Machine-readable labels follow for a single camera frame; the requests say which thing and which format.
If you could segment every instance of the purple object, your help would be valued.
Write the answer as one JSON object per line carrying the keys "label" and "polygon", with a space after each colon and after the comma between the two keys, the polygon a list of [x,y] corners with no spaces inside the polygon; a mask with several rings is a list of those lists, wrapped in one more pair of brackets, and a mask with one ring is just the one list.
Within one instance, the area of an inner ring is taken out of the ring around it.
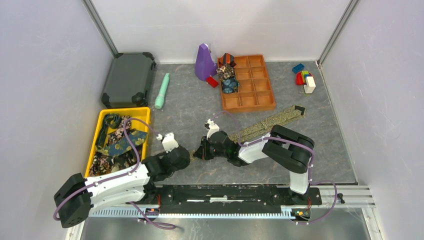
{"label": "purple object", "polygon": [[217,64],[212,60],[209,48],[204,43],[199,46],[194,72],[196,77],[202,81],[206,81],[209,76],[213,77],[217,74]]}

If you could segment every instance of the metal frame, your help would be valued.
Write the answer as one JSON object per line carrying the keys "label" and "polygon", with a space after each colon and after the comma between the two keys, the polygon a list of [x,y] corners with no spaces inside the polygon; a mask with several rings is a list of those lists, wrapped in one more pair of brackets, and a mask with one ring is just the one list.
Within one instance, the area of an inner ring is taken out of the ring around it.
{"label": "metal frame", "polygon": [[340,21],[335,27],[334,32],[332,33],[330,39],[328,40],[328,43],[325,46],[324,51],[321,53],[321,56],[319,56],[319,59],[317,61],[318,65],[322,65],[323,62],[326,60],[327,56],[329,55],[329,52],[334,46],[334,43],[336,42],[337,38],[339,38],[339,35],[342,32],[343,28],[345,28],[346,22],[351,17],[352,12],[357,7],[359,1],[360,0],[350,0],[349,4],[346,7],[346,10],[344,10],[344,13],[340,18]]}
{"label": "metal frame", "polygon": [[96,8],[94,7],[92,0],[82,0],[82,2],[84,3],[85,8],[90,14],[91,19],[93,20],[95,26],[97,27],[98,31],[103,37],[103,40],[106,43],[107,47],[109,48],[110,52],[112,53],[113,56],[117,55],[118,49],[115,46],[114,41],[112,41],[112,38],[108,33],[108,30],[106,30],[105,24],[103,24],[103,21],[100,18]]}
{"label": "metal frame", "polygon": [[[285,185],[279,186],[280,188],[287,188]],[[313,205],[312,208],[329,208],[334,201],[334,187],[332,185],[320,185],[316,186],[319,188],[322,205]],[[363,215],[365,217],[364,221],[366,223],[366,227],[369,232],[369,236],[371,240],[384,240],[384,236],[382,234],[381,228],[379,226],[378,221],[378,213],[376,209],[376,205],[374,203],[374,199],[371,195],[370,188],[364,185],[338,185],[337,192],[343,193],[344,204],[341,203],[340,200],[337,200],[335,208],[339,209],[349,209],[349,208],[359,208],[362,209]],[[144,210],[146,208],[154,208],[157,205],[140,205],[141,209]],[[286,211],[288,208],[296,209],[296,208],[305,208],[305,206],[281,206],[282,213]],[[118,218],[134,218],[134,211],[132,211],[132,207],[128,207],[126,204],[120,204],[114,207],[107,208],[101,211],[101,214],[98,214],[97,217],[118,217]],[[234,218],[234,219],[287,219],[285,214],[256,214],[256,215],[240,215],[240,216],[224,216],[224,214],[166,214],[160,216],[160,218]],[[76,226],[73,226],[68,229],[66,233],[65,240],[80,240],[85,222],[82,222]]]}

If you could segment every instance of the gray case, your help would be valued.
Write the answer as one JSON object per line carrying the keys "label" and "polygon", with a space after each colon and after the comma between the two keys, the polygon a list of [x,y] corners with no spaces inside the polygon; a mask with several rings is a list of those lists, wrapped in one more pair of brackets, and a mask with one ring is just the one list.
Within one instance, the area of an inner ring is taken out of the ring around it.
{"label": "gray case", "polygon": [[101,102],[108,109],[147,106],[155,66],[150,52],[119,53],[110,65]]}

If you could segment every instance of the yellow plastic tray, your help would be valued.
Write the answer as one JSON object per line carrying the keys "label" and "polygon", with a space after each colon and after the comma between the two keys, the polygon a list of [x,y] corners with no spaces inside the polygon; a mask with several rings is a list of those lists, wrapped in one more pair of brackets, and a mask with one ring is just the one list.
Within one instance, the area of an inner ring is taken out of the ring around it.
{"label": "yellow plastic tray", "polygon": [[[87,168],[85,169],[85,177],[86,178],[89,177],[90,167],[93,163],[94,154],[96,152],[95,143],[96,143],[97,136],[99,135],[100,128],[102,128],[103,118],[105,117],[106,114],[111,114],[111,113],[116,113],[116,114],[119,114],[121,116],[129,115],[132,118],[141,119],[149,125],[151,123],[150,122],[150,108],[148,108],[148,107],[116,108],[116,109],[102,110],[100,112],[100,114],[98,115],[97,126],[95,127],[94,138],[93,138],[93,142],[91,144],[90,157],[88,158]],[[143,159],[146,158],[147,139],[149,137],[149,128],[139,121],[131,121],[131,128],[137,129],[139,131],[143,131],[143,132],[147,133],[147,137],[146,137],[145,142],[143,143],[143,149],[141,151],[141,160],[143,160]],[[115,129],[112,129],[110,127],[107,129],[108,134],[113,132],[113,131],[115,131]]]}

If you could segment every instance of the white block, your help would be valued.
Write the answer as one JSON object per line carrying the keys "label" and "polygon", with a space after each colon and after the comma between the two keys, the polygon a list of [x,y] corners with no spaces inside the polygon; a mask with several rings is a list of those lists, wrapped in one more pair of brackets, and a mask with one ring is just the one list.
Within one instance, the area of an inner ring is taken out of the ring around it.
{"label": "white block", "polygon": [[305,94],[311,94],[315,89],[315,80],[313,76],[307,76],[305,79],[306,84],[303,85]]}

